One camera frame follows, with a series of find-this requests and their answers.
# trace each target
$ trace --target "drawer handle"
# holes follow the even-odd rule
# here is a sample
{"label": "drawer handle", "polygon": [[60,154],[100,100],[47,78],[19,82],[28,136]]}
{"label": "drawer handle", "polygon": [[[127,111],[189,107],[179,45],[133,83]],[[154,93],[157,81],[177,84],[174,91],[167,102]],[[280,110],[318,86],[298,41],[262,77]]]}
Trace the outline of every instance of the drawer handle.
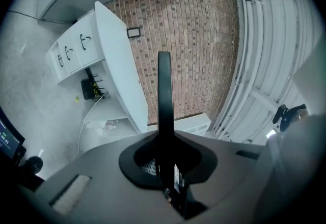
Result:
{"label": "drawer handle", "polygon": [[60,55],[58,55],[59,64],[61,67],[63,67],[63,65],[61,65],[61,62],[60,62],[61,59],[62,59],[62,57]]}
{"label": "drawer handle", "polygon": [[91,39],[91,37],[85,37],[85,38],[83,38],[83,39],[82,39],[82,37],[83,37],[83,35],[81,34],[81,35],[80,35],[80,41],[81,41],[81,44],[82,44],[82,46],[83,46],[83,50],[86,50],[85,47],[84,47],[83,41],[84,41],[85,39]]}
{"label": "drawer handle", "polygon": [[69,49],[69,50],[67,51],[67,46],[65,46],[66,56],[67,56],[67,59],[70,61],[70,58],[68,57],[68,54],[67,54],[69,51],[73,51],[73,48],[71,48],[71,49]]}

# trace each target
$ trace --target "white cable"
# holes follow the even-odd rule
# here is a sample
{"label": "white cable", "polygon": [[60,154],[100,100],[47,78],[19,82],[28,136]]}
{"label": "white cable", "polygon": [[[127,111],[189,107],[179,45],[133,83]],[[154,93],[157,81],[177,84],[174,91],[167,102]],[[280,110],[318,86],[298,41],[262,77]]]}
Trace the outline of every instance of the white cable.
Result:
{"label": "white cable", "polygon": [[[85,119],[90,115],[90,113],[93,111],[94,107],[97,105],[97,103],[107,94],[108,92],[106,92],[104,95],[102,95],[100,97],[100,99],[98,99],[96,101],[96,103],[93,105],[92,109],[88,112],[88,114],[86,115]],[[79,133],[79,137],[78,137],[78,145],[77,145],[77,158],[79,157],[79,147],[80,147],[80,137],[82,135],[82,131],[83,131],[83,128],[85,126],[85,123],[83,123],[83,126],[81,127],[81,130],[80,130],[80,133]]]}

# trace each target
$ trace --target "white shelf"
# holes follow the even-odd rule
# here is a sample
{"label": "white shelf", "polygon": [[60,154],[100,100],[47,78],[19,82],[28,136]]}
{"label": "white shelf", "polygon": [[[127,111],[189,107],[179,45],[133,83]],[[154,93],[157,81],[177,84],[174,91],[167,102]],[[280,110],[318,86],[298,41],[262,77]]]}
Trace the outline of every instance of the white shelf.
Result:
{"label": "white shelf", "polygon": [[[174,130],[204,136],[210,125],[207,114],[200,114],[174,121]],[[147,132],[157,131],[157,124],[147,127]]]}
{"label": "white shelf", "polygon": [[109,121],[127,118],[127,114],[123,110],[117,98],[103,98],[94,107],[94,109],[86,115],[83,123],[88,124],[94,121]]}
{"label": "white shelf", "polygon": [[113,124],[116,128],[112,130],[104,129],[102,137],[131,136],[137,134],[129,119],[120,119]]}

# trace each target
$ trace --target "brick wall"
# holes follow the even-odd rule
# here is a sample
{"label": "brick wall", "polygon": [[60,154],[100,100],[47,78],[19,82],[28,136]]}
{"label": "brick wall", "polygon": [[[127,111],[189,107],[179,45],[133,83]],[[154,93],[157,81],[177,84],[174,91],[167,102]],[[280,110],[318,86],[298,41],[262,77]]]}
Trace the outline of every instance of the brick wall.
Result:
{"label": "brick wall", "polygon": [[236,0],[114,0],[105,4],[127,27],[148,103],[148,123],[157,123],[157,52],[172,59],[175,119],[201,112],[211,120],[229,91],[238,48]]}

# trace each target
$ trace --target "white countertop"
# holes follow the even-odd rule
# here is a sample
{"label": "white countertop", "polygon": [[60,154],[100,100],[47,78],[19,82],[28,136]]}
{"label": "white countertop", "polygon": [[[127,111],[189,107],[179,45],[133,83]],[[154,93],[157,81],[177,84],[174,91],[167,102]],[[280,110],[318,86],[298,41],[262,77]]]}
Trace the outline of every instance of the white countertop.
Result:
{"label": "white countertop", "polygon": [[118,98],[140,132],[147,132],[148,106],[127,37],[127,26],[100,2],[95,3],[95,15],[100,43]]}

